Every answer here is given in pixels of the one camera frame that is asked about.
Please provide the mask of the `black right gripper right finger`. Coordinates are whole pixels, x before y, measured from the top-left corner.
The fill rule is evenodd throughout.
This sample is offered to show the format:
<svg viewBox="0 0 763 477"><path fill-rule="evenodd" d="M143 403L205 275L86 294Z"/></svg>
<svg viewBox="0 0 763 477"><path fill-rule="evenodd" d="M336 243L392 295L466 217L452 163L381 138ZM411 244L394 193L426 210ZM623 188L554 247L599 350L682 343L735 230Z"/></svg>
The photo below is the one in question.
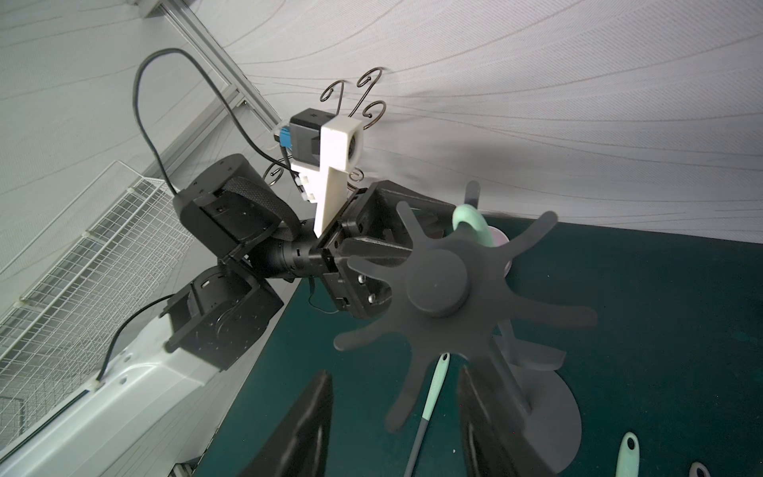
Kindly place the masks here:
<svg viewBox="0 0 763 477"><path fill-rule="evenodd" d="M524 436L525 419L505 405L472 365L457 382L461 442L469 476L552 476L554 471Z"/></svg>

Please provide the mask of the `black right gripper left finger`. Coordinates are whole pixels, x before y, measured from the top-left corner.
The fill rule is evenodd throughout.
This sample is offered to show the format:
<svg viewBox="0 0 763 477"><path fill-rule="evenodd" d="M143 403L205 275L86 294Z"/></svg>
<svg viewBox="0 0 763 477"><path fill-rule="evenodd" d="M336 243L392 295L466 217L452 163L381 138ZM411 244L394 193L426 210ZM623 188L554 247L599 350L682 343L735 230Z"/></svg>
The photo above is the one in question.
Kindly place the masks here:
<svg viewBox="0 0 763 477"><path fill-rule="evenodd" d="M325 476L333 403L332 377L319 371L238 476Z"/></svg>

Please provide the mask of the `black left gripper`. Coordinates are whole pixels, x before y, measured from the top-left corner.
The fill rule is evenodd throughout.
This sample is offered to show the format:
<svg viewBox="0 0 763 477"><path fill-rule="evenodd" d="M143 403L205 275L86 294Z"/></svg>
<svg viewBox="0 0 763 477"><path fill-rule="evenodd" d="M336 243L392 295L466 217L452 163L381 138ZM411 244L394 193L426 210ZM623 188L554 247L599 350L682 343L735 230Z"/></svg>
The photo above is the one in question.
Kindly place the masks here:
<svg viewBox="0 0 763 477"><path fill-rule="evenodd" d="M351 270L348 260L359 256L392 268L411 254L411 236L397 214L400 202L409 204L429 238L449 232L454 205L380 181L357 191L318 242L317 250L325 252L329 268L322 280L337 308L356 318L372 319L385 312L391 288Z"/></svg>

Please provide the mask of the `grey utensil mint handle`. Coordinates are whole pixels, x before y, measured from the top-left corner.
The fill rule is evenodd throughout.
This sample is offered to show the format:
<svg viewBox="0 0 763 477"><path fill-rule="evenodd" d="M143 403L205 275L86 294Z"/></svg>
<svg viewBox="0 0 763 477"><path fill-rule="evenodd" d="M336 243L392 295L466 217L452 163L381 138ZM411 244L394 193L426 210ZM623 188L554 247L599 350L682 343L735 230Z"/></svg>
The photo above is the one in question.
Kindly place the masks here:
<svg viewBox="0 0 763 477"><path fill-rule="evenodd" d="M426 401L425 401L424 408L421 414L421 419L419 422L419 427L417 429L417 433L415 435L415 439L411 447L411 454L409 455L409 461L407 461L407 467L405 467L405 474L403 474L404 477L413 476L415 465L417 463L417 458L419 456L419 453L420 453L420 450L426 435L427 427L429 426L430 419L432 417L436 403L440 396L445 378L447 376L449 365L450 365L450 354L449 353L442 354L437 361L437 365L435 367L435 370L430 382L430 386L426 396Z"/></svg>

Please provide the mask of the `grey turner mint handle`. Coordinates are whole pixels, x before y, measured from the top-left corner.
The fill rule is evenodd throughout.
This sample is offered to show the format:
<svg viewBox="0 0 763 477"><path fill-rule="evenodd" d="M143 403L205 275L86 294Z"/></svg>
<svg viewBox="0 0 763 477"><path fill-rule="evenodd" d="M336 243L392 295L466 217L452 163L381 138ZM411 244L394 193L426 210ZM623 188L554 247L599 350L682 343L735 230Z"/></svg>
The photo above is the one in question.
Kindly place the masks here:
<svg viewBox="0 0 763 477"><path fill-rule="evenodd" d="M461 204L454 209L452 214L453 231L456 231L461 225L468 226L476 234L476 240L481 246L494 248L495 242L490 226L474 206Z"/></svg>

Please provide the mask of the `grey spatula mint handle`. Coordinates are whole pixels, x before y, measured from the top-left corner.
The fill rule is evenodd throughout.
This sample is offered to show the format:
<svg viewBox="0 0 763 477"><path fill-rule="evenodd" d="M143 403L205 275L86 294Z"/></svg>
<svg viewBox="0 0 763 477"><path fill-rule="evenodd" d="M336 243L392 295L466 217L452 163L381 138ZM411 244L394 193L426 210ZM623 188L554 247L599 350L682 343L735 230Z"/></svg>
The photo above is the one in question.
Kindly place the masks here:
<svg viewBox="0 0 763 477"><path fill-rule="evenodd" d="M638 477L640 470L640 443L637 435L628 431L623 435L618 450L615 477Z"/></svg>

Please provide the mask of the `beige spatula grey handle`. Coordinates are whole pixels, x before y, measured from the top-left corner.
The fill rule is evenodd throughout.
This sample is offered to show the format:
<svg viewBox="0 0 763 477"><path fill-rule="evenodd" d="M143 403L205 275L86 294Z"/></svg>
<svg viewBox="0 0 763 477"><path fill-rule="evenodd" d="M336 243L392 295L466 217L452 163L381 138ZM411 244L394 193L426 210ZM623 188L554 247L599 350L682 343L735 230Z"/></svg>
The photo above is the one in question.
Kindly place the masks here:
<svg viewBox="0 0 763 477"><path fill-rule="evenodd" d="M695 461L689 467L689 477L711 477L709 469L701 462Z"/></svg>

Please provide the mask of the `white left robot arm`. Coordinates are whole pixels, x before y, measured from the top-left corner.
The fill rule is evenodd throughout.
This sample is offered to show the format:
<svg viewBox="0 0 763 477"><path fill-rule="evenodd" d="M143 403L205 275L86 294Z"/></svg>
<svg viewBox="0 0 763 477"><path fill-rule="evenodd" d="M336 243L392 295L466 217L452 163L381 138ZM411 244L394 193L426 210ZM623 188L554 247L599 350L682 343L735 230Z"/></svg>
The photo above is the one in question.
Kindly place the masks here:
<svg viewBox="0 0 763 477"><path fill-rule="evenodd" d="M351 256L399 264L411 238L397 214L407 203L440 238L451 204L380 181L342 193L318 233L239 154L199 175L173 200L183 227L217 263L164 300L123 350L109 349L97 374L26 431L1 458L5 476L99 476L185 397L230 369L283 306L276 279L322 282L335 308L360 319L387 309L389 286L349 268Z"/></svg>

